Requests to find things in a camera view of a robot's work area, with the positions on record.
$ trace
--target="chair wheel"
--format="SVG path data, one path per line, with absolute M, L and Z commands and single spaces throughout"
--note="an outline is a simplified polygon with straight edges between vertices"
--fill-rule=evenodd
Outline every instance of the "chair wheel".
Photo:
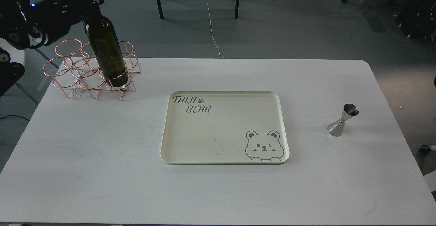
M 430 153 L 431 149 L 430 149 L 430 146 L 424 144 L 421 146 L 419 151 L 426 155 L 426 154 Z

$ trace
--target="metal cup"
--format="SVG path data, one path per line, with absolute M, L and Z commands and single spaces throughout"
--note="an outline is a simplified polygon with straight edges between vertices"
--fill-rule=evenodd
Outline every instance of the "metal cup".
M 327 131 L 332 136 L 341 136 L 344 132 L 345 121 L 358 115 L 359 109 L 353 104 L 344 105 L 342 116 L 337 121 L 327 126 Z

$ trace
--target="rectangular tray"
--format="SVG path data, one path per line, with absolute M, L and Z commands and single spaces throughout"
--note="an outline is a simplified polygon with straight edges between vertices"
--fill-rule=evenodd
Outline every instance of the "rectangular tray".
M 185 91 L 168 101 L 160 157 L 168 164 L 283 164 L 289 148 L 271 91 Z

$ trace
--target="wine bottle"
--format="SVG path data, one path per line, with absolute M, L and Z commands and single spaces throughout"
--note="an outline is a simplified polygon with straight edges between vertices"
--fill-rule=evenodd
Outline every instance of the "wine bottle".
M 95 53 L 106 85 L 116 90 L 126 87 L 129 74 L 121 54 L 118 38 L 111 21 L 100 12 L 98 2 L 92 4 L 90 18 L 85 21 L 85 32 Z

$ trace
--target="gray floor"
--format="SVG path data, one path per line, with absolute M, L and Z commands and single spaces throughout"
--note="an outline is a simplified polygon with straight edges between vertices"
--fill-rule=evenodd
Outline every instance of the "gray floor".
M 208 1 L 222 57 L 368 62 L 423 175 L 436 170 L 436 152 L 419 153 L 422 144 L 436 144 L 436 47 L 406 38 L 395 23 L 407 0 L 394 6 L 389 0 L 241 0 L 238 19 L 233 0 Z M 159 19 L 156 0 L 105 0 L 102 13 L 139 57 L 219 57 L 206 0 L 162 0 L 162 7 L 165 20 Z M 70 37 L 86 41 L 81 24 L 72 26 Z M 41 51 L 55 57 L 55 45 Z M 34 50 L 25 53 L 20 82 L 41 99 L 50 84 L 42 74 L 45 60 Z M 0 98 L 0 116 L 30 118 L 36 107 L 16 86 Z M 0 120 L 0 170 L 26 124 L 15 117 Z

